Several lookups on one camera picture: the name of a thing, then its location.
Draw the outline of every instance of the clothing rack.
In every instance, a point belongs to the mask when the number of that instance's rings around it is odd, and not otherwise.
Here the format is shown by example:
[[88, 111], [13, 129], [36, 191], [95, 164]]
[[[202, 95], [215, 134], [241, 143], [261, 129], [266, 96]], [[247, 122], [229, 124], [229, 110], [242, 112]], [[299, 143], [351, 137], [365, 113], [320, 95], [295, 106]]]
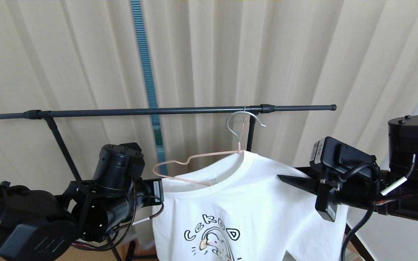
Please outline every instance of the clothing rack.
[[[302, 106], [275, 106], [261, 104], [253, 106], [222, 106], [222, 107], [181, 107], [181, 108], [156, 108], [156, 109], [85, 109], [77, 111], [41, 111], [33, 109], [20, 113], [0, 114], [1, 119], [44, 119], [73, 174], [75, 180], [80, 181], [81, 177], [72, 157], [63, 141], [54, 118], [58, 117], [97, 117], [97, 116], [134, 116], [134, 115], [168, 115], [168, 114], [201, 114], [201, 113], [233, 113], [236, 111], [248, 111], [254, 115], [259, 113], [271, 113], [276, 111], [335, 111], [336, 105], [302, 105]], [[246, 151], [250, 152], [254, 139], [255, 118], [249, 117], [249, 132], [247, 135]], [[157, 258], [152, 256], [133, 256], [136, 244], [131, 242], [126, 255], [126, 261]], [[118, 256], [117, 250], [113, 249], [114, 256]]]

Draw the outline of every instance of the hanger hook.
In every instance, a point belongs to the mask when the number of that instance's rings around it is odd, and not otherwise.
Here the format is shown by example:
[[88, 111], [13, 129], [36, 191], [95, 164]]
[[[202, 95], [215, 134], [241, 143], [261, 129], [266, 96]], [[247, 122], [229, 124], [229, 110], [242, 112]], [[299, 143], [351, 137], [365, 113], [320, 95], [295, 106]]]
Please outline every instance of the hanger hook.
[[238, 136], [238, 134], [236, 133], [236, 132], [234, 132], [233, 130], [232, 130], [232, 128], [230, 128], [230, 125], [229, 125], [229, 120], [230, 120], [230, 118], [232, 117], [232, 116], [234, 116], [235, 114], [249, 114], [249, 115], [251, 115], [252, 117], [254, 117], [254, 119], [257, 121], [257, 123], [259, 123], [259, 125], [260, 126], [262, 126], [262, 127], [265, 127], [265, 125], [264, 124], [262, 124], [262, 122], [261, 122], [261, 120], [255, 115], [255, 114], [252, 114], [251, 112], [249, 112], [249, 111], [235, 111], [234, 113], [232, 113], [232, 114], [230, 114], [230, 116], [228, 116], [227, 117], [227, 128], [229, 129], [229, 131], [231, 132], [231, 133], [233, 133], [233, 135], [235, 135], [235, 137], [237, 137], [237, 141], [239, 142], [239, 136]]

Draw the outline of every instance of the clothes hanger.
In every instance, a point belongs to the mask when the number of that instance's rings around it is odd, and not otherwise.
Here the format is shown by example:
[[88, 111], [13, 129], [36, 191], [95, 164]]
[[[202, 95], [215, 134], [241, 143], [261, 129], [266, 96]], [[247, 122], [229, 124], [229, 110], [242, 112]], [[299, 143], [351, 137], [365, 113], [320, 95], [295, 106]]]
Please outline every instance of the clothes hanger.
[[176, 180], [185, 181], [185, 182], [190, 182], [190, 183], [199, 184], [199, 185], [204, 185], [204, 186], [210, 186], [210, 185], [208, 185], [207, 183], [204, 183], [204, 182], [198, 182], [198, 181], [189, 180], [189, 179], [184, 179], [184, 178], [179, 178], [179, 177], [169, 177], [169, 176], [166, 176], [166, 175], [161, 175], [161, 174], [158, 174], [158, 173], [156, 172], [156, 167], [159, 167], [159, 166], [161, 166], [161, 165], [165, 165], [165, 164], [168, 164], [168, 163], [177, 163], [177, 164], [180, 164], [180, 165], [188, 165], [189, 161], [190, 161], [191, 159], [194, 159], [194, 158], [199, 158], [199, 157], [207, 157], [207, 156], [215, 156], [215, 155], [227, 155], [227, 154], [234, 154], [234, 153], [243, 153], [243, 150], [241, 149], [241, 143], [240, 143], [240, 141], [239, 141], [239, 136], [238, 136], [238, 134], [237, 134], [236, 132], [234, 132], [234, 131], [230, 128], [230, 125], [229, 125], [229, 120], [230, 120], [230, 119], [231, 119], [231, 117], [233, 117], [235, 114], [249, 114], [250, 116], [254, 117], [254, 119], [257, 121], [257, 123], [259, 123], [259, 125], [260, 125], [260, 126], [265, 127], [265, 125], [264, 125], [264, 124], [262, 124], [262, 122], [259, 120], [259, 118], [258, 118], [256, 115], [252, 114], [251, 112], [249, 112], [249, 111], [235, 111], [234, 113], [230, 114], [230, 115], [227, 117], [226, 124], [227, 124], [227, 128], [229, 129], [229, 131], [230, 131], [233, 135], [235, 135], [235, 137], [237, 138], [237, 150], [229, 150], [229, 151], [226, 151], [226, 152], [212, 152], [212, 153], [197, 154], [197, 155], [193, 155], [193, 156], [189, 157], [189, 158], [187, 159], [187, 161], [186, 161], [186, 162], [179, 162], [179, 161], [176, 161], [176, 160], [168, 160], [168, 161], [164, 161], [164, 162], [161, 162], [161, 163], [158, 163], [158, 164], [154, 165], [154, 167], [152, 168], [152, 172], [153, 172], [155, 175], [159, 176], [159, 177], [170, 178], [170, 179], [176, 179]]

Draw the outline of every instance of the blue strip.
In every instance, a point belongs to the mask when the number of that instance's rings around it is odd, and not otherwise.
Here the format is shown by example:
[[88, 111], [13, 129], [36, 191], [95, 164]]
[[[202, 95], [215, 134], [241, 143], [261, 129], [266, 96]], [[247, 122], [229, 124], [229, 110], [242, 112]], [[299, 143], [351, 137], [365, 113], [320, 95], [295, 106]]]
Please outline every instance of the blue strip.
[[[150, 108], [157, 108], [156, 88], [154, 87], [154, 78], [151, 69], [151, 60], [149, 59], [148, 40], [144, 29], [143, 13], [141, 11], [140, 0], [130, 0], [131, 13], [135, 23], [136, 39], [138, 41], [138, 50], [140, 51], [141, 67], [143, 68], [144, 85], [148, 95], [148, 104]], [[162, 141], [161, 122], [159, 115], [151, 115], [151, 122], [156, 141], [157, 158], [159, 162], [165, 161], [164, 144]], [[168, 175], [167, 167], [160, 166], [161, 174]]]

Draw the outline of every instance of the beige curtain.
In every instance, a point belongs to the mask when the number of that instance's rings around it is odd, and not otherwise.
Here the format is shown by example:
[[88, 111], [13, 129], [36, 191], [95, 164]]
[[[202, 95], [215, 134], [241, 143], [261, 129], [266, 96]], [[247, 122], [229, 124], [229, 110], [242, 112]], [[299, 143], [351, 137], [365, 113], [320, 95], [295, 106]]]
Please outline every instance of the beige curtain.
[[[337, 104], [259, 116], [267, 127], [256, 127], [253, 151], [280, 162], [307, 166], [325, 136], [383, 160], [387, 120], [418, 102], [418, 0], [141, 5], [160, 107]], [[0, 1], [0, 113], [147, 106], [129, 1]], [[167, 159], [233, 149], [226, 117], [161, 116]], [[152, 177], [148, 116], [57, 123], [83, 178], [93, 176], [102, 145], [131, 141]], [[72, 179], [45, 122], [0, 121], [0, 181], [62, 193]]]

